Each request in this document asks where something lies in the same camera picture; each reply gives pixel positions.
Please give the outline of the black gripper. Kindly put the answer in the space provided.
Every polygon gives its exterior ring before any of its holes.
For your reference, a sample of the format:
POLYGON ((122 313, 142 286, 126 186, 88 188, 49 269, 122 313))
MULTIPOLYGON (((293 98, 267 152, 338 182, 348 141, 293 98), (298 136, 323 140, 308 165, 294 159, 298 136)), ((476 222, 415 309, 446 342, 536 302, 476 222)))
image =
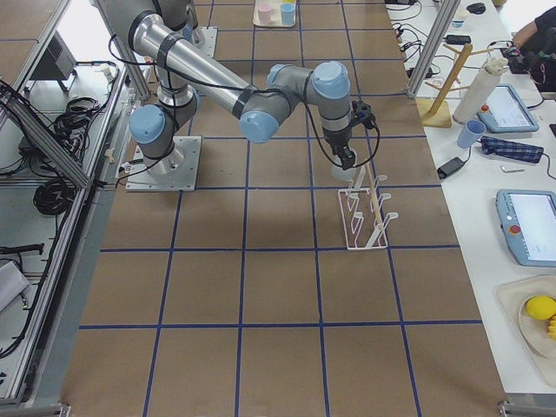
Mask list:
POLYGON ((355 165, 356 155, 349 147, 351 137, 351 129, 325 130, 325 140, 331 148, 333 156, 339 156, 343 169, 353 168, 355 165))

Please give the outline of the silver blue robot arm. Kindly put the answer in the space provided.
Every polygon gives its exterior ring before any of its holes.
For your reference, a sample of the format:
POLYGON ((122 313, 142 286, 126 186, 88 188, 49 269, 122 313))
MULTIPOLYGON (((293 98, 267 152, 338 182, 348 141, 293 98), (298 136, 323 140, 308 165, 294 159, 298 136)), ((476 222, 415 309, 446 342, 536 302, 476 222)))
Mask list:
POLYGON ((204 44, 195 6, 161 1, 141 1, 134 8, 127 30, 132 50, 155 65, 159 82, 157 102, 135 110, 129 128, 142 151, 144 168, 137 172, 151 182, 178 182, 187 153, 175 141, 175 134, 199 108, 196 90, 169 70, 171 48, 187 41, 195 48, 204 44))
POLYGON ((332 162, 344 170, 355 165, 350 82, 344 64, 329 61, 314 69, 276 64, 266 89, 257 89, 194 45, 198 27, 191 1, 97 1, 112 35, 141 56, 210 96, 239 121, 251 142, 265 143, 298 103, 314 105, 332 162))

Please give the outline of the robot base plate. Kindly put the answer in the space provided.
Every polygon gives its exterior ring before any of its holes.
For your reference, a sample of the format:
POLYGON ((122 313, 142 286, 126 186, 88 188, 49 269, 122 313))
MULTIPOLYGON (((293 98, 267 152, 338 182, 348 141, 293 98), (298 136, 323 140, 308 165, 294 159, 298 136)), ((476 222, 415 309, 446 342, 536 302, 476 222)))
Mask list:
POLYGON ((201 136, 175 136, 174 148, 151 168, 154 160, 133 164, 126 179, 129 192, 194 191, 201 154, 201 136))

